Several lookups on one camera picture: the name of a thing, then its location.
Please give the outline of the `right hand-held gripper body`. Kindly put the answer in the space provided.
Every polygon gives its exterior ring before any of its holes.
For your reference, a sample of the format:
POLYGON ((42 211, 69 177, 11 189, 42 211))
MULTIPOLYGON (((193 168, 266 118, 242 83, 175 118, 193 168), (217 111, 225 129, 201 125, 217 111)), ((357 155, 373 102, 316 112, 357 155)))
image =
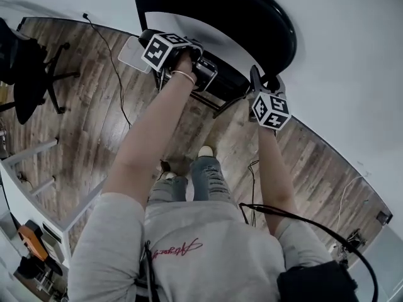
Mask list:
POLYGON ((253 98, 249 99, 249 122, 280 131, 292 117, 285 92, 272 93, 263 86, 251 86, 253 98))

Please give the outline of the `person's left hand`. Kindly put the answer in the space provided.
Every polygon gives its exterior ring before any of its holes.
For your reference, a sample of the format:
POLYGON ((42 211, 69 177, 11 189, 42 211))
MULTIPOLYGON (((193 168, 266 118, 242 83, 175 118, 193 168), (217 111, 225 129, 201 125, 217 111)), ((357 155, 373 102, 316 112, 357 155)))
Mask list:
POLYGON ((180 72, 184 72, 191 76, 194 80, 196 80, 196 75, 193 73, 193 64, 190 57, 190 51, 185 50, 179 60, 177 61, 174 70, 178 70, 180 72))

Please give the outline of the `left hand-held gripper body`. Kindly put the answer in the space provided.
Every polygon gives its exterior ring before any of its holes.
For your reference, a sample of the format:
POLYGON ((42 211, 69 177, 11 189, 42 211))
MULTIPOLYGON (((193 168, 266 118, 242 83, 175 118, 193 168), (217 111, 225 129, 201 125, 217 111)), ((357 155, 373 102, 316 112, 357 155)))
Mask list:
POLYGON ((218 74, 217 66, 203 56, 202 44, 194 39, 147 29, 139 37, 139 42, 144 47, 141 59, 159 73, 162 81, 171 77, 171 72, 185 50, 190 51, 193 72, 197 77, 197 91, 206 90, 218 74))

